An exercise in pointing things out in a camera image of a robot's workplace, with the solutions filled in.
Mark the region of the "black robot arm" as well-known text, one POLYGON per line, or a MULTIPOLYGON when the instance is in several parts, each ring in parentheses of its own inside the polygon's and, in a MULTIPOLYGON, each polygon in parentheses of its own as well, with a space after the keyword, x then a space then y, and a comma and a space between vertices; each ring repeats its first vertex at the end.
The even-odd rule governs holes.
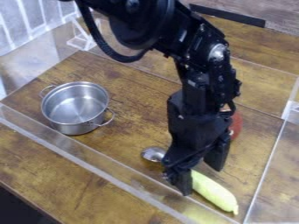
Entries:
POLYGON ((174 59, 182 89, 167 100, 172 143, 163 175, 183 195, 192 193, 192 167, 219 171, 230 152, 234 98, 242 82, 230 63, 223 32, 180 0, 60 0, 73 2, 97 47, 130 63, 156 50, 174 59))

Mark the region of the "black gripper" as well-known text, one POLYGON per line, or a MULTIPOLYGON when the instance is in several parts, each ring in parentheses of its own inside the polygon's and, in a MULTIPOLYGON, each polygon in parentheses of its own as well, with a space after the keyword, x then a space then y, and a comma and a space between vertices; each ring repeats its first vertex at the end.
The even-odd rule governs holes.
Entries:
POLYGON ((163 158, 168 182, 183 196, 192 194, 191 168, 200 162, 220 172, 230 153, 228 112, 204 111, 200 113, 184 103, 183 91, 167 100, 168 131, 171 146, 163 158))

